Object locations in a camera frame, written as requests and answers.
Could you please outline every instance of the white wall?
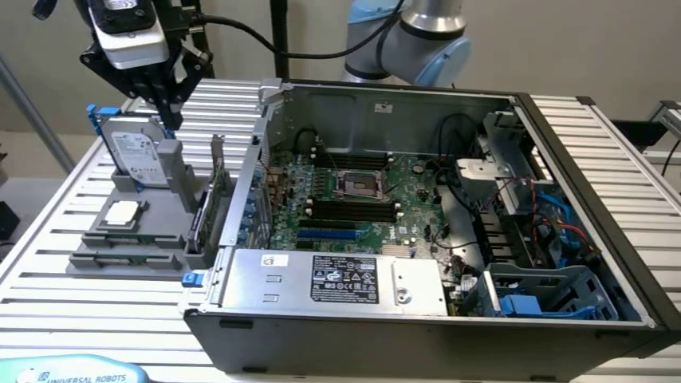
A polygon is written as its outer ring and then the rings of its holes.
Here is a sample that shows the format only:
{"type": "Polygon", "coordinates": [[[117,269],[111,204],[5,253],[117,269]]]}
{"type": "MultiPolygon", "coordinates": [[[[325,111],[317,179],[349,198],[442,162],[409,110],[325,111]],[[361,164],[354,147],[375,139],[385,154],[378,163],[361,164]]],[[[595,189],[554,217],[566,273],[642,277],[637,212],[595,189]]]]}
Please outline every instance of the white wall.
{"type": "MultiPolygon", "coordinates": [[[[289,48],[327,53],[345,47],[350,0],[290,0],[289,48]]],[[[3,0],[0,48],[57,132],[89,132],[89,102],[122,97],[77,56],[89,43],[69,0],[46,22],[31,1],[3,0]]],[[[587,95],[615,118],[643,118],[654,102],[681,100],[678,0],[467,0],[473,59],[458,86],[553,95],[587,95]]],[[[203,0],[203,11],[235,18],[270,36],[267,0],[203,0]]],[[[219,77],[273,76],[271,54],[237,30],[210,26],[219,77]]],[[[291,61],[294,77],[335,79],[342,59],[291,61]]],[[[0,129],[29,129],[0,93],[0,129]]]]}

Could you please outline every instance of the open computer chassis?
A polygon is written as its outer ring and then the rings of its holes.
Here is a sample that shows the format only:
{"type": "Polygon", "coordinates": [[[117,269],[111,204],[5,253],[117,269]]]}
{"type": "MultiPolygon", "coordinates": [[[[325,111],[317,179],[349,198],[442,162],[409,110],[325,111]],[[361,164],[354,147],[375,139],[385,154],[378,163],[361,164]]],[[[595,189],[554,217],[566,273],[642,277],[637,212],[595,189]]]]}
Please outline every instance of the open computer chassis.
{"type": "Polygon", "coordinates": [[[678,341],[529,95],[271,80],[261,105],[183,315],[221,370],[567,381],[678,341]]]}

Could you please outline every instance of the metal stand pole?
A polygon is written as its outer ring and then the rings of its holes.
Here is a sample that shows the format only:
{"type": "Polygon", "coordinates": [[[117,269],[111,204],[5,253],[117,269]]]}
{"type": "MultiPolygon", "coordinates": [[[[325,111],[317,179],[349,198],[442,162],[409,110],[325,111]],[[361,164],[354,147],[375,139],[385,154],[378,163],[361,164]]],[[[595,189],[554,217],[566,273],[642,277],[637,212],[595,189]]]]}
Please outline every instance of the metal stand pole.
{"type": "MultiPolygon", "coordinates": [[[[269,18],[271,22],[271,44],[287,51],[287,0],[269,0],[269,18]]],[[[289,78],[287,57],[274,55],[274,73],[278,78],[289,78]]]]}
{"type": "Polygon", "coordinates": [[[42,120],[42,116],[38,113],[38,110],[34,108],[33,103],[27,95],[25,94],[21,85],[15,77],[9,70],[7,64],[3,61],[3,57],[0,54],[0,82],[2,83],[3,88],[7,90],[9,96],[13,99],[13,102],[18,106],[18,110],[25,116],[25,119],[29,121],[30,125],[33,125],[34,132],[38,133],[39,139],[45,143],[47,150],[51,153],[51,156],[55,158],[55,162],[59,163],[63,172],[70,173],[75,163],[70,158],[66,148],[63,148],[63,144],[61,143],[58,137],[51,132],[50,127],[46,125],[45,120],[42,120]]]}

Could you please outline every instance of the green circuit board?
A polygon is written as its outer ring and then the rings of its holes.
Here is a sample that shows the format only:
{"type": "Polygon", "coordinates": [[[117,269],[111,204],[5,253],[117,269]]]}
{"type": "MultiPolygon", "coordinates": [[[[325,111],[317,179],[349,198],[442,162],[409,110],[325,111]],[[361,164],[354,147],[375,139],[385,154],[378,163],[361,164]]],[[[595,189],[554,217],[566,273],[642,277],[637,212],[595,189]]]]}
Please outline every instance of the green circuit board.
{"type": "Polygon", "coordinates": [[[357,240],[343,239],[301,239],[313,242],[307,250],[381,254],[383,245],[397,245],[413,248],[415,258],[430,257],[430,243],[425,241],[425,226],[430,225],[434,234],[443,225],[441,205],[433,202],[435,197],[435,175],[425,169],[427,159],[417,156],[395,155],[393,162],[383,170],[363,171],[345,168],[315,168],[311,160],[290,152],[273,153],[270,169],[285,172],[285,177],[277,177],[277,190],[271,193],[273,231],[269,248],[273,250],[294,250],[298,241],[298,222],[306,219],[303,205],[309,196],[327,201],[361,201],[385,203],[398,201],[403,216],[395,223],[355,222],[359,233],[357,240]],[[423,170],[421,174],[413,167],[423,170]],[[338,174],[351,173],[353,176],[373,176],[379,178],[381,195],[355,196],[338,193],[338,174]]]}

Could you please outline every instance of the motherboard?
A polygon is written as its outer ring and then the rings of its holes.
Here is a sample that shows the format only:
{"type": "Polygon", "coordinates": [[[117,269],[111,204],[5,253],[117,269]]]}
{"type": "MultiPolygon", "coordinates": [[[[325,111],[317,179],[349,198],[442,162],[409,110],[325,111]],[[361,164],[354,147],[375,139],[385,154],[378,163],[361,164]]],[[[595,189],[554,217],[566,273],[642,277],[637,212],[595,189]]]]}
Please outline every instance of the motherboard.
{"type": "Polygon", "coordinates": [[[437,169],[426,156],[274,153],[269,248],[437,258],[437,169]]]}

